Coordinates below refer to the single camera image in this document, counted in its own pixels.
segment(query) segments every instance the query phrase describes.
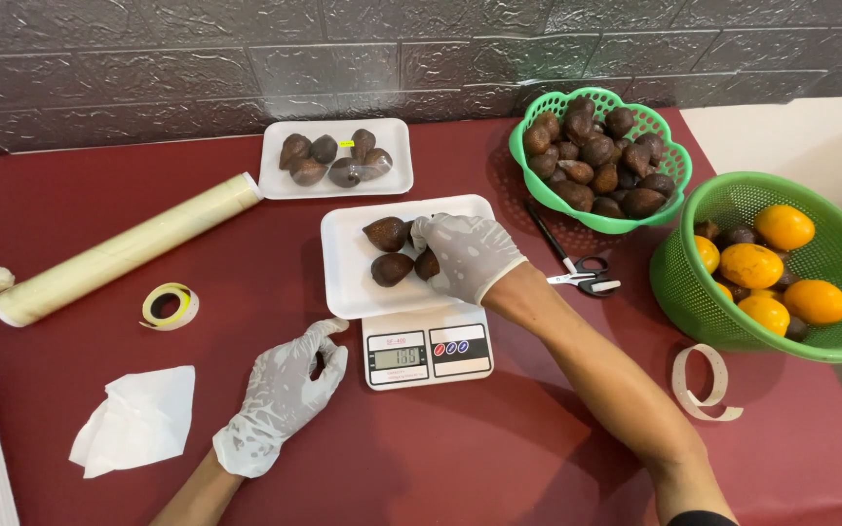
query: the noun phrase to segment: gray brick wall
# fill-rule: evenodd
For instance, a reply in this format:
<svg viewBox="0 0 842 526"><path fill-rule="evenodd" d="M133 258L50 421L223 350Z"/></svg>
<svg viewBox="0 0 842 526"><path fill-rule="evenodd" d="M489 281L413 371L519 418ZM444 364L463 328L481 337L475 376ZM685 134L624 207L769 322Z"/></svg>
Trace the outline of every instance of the gray brick wall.
<svg viewBox="0 0 842 526"><path fill-rule="evenodd" d="M842 0L0 0L0 152L842 95Z"/></svg>

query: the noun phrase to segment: gloved hand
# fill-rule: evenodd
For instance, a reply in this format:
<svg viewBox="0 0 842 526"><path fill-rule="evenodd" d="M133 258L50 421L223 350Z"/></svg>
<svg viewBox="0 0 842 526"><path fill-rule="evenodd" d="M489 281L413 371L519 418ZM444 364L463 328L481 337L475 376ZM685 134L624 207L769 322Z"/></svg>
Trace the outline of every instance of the gloved hand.
<svg viewBox="0 0 842 526"><path fill-rule="evenodd" d="M429 245L440 272L427 284L435 292L482 306L483 297L509 270L528 261L509 233L492 219L438 213L412 224L415 249Z"/></svg>
<svg viewBox="0 0 842 526"><path fill-rule="evenodd" d="M344 377L348 354L327 336L349 326L340 318L318 321L300 338L255 359L242 409L213 437L224 469L250 477L267 472L285 440L326 407ZM311 381L318 352L324 370Z"/></svg>

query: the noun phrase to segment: green plastic basket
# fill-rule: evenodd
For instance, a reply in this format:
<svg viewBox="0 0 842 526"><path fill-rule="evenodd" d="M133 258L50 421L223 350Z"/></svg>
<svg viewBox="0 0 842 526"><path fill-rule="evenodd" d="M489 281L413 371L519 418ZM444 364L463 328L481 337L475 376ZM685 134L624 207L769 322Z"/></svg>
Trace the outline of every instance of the green plastic basket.
<svg viewBox="0 0 842 526"><path fill-rule="evenodd" d="M563 199L558 197L557 194L552 192L535 175L532 169L529 168L528 159L522 147L522 134L532 125L534 118L541 112L551 110L560 119L564 115L564 111L567 110L567 103L579 95L586 95L596 101L597 109L593 113L593 118L600 121L613 108L622 106L631 109L632 114L635 116L635 126L632 127L627 137L635 139L646 132L654 132L664 140L666 147L665 155L661 160L658 173L663 173L674 179L676 190L671 199L668 199L668 202L650 217L639 220L613 219L595 213L575 210L565 203ZM648 106L623 104L619 95L602 88L580 88L570 94L552 92L541 95L529 106L522 122L512 130L512 135L509 137L509 150L512 151L512 157L521 165L525 173L525 185L529 187L532 196L538 199L544 206L575 217L584 225L604 234L625 234L637 226L664 225L670 222L681 208L681 202L684 200L684 188L688 185L688 181L690 181L692 168L688 151L680 144L671 140L671 129L668 128L668 124L664 122L661 115L655 113Z"/></svg>
<svg viewBox="0 0 842 526"><path fill-rule="evenodd" d="M778 349L816 361L842 362L842 321L811 328L799 343L778 336L748 317L716 286L694 245L694 224L722 228L746 223L765 207L788 204L814 222L811 243L792 252L788 266L804 279L821 279L842 290L842 211L827 199L786 179L753 171L708 180L690 195L681 222L655 251L649 277L655 298L678 329L725 351Z"/></svg>

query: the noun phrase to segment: red tablecloth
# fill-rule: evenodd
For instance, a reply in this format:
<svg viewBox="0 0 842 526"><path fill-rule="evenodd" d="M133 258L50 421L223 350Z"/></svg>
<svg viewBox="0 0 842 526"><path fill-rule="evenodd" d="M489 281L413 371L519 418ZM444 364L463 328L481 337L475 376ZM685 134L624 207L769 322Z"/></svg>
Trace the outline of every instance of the red tablecloth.
<svg viewBox="0 0 842 526"><path fill-rule="evenodd" d="M695 182L714 175L677 111ZM240 405L265 349L328 317L319 224L338 207L474 193L522 252L559 263L521 210L527 193L506 140L515 120L411 126L415 188L403 196L264 201L25 329L0 322L0 433L22 524L141 524L174 494ZM26 279L245 170L260 137L0 157L0 265ZM572 256L608 255L622 289L605 301L560 292L662 387L689 341L661 314L648 262L665 229L593 233L544 211ZM136 322L162 282L203 298L193 323ZM377 393L361 372L359 323L340 339L350 370L329 407L247 483L224 524L586 524L652 519L648 476L604 432L531 335L490 317L485 380ZM743 524L842 526L842 389L831 368L783 354L725 356L728 423L696 421ZM196 367L181 457L83 480L67 460L77 431L128 374ZM695 380L705 380L703 368Z"/></svg>

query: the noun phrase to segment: orange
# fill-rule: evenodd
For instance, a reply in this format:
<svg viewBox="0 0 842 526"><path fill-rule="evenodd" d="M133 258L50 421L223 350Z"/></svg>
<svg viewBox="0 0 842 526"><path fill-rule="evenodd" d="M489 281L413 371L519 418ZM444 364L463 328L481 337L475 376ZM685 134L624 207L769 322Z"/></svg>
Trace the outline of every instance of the orange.
<svg viewBox="0 0 842 526"><path fill-rule="evenodd" d="M842 320L842 291L823 280L801 280L785 291L785 306L810 325Z"/></svg>
<svg viewBox="0 0 842 526"><path fill-rule="evenodd" d="M771 288L754 288L749 292L750 296L762 296L763 298L771 298L779 303L784 301L784 297L777 290Z"/></svg>
<svg viewBox="0 0 842 526"><path fill-rule="evenodd" d="M739 286L768 288L781 277L785 264L765 246L733 244L719 255L719 271Z"/></svg>
<svg viewBox="0 0 842 526"><path fill-rule="evenodd" d="M732 301L732 293L730 292L730 289L727 288L726 285L721 282L717 283L717 286L719 287L720 292L723 293L723 296L726 296L730 299L730 301Z"/></svg>
<svg viewBox="0 0 842 526"><path fill-rule="evenodd" d="M788 205L772 205L759 212L756 230L778 250L794 250L814 237L814 223L801 210Z"/></svg>
<svg viewBox="0 0 842 526"><path fill-rule="evenodd" d="M739 303L739 308L750 318L759 322L759 325L784 336L788 330L791 316L788 310L781 303L762 296L749 296Z"/></svg>
<svg viewBox="0 0 842 526"><path fill-rule="evenodd" d="M719 265L719 250L717 245L714 245L703 236L694 236L694 244L697 245L697 254L701 257L701 262L708 269L708 274L712 274Z"/></svg>

